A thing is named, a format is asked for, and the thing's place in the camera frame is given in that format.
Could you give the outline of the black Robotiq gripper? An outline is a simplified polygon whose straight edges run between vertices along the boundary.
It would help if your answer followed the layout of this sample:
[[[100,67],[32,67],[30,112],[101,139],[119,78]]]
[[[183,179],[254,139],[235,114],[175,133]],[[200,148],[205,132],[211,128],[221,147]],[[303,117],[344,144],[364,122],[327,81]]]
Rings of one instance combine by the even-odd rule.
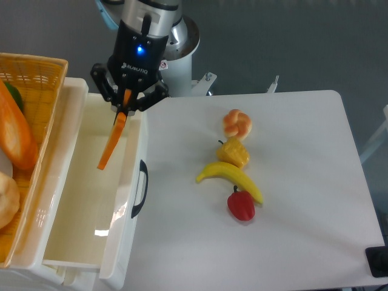
[[[169,88],[159,72],[168,37],[152,37],[151,23],[149,19],[143,20],[140,31],[136,32],[121,21],[113,54],[107,63],[109,71],[101,63],[93,64],[90,71],[103,100],[118,112],[128,112],[129,116],[169,97]],[[108,72],[118,89],[111,86]]]

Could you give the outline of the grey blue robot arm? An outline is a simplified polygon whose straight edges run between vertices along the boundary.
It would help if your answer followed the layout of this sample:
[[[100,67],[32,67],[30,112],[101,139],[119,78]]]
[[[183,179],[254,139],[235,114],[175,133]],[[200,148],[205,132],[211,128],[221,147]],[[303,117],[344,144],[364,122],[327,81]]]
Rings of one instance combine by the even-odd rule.
[[[117,29],[105,64],[90,74],[103,99],[117,113],[132,116],[168,97],[159,71],[180,1],[97,1],[105,23]]]

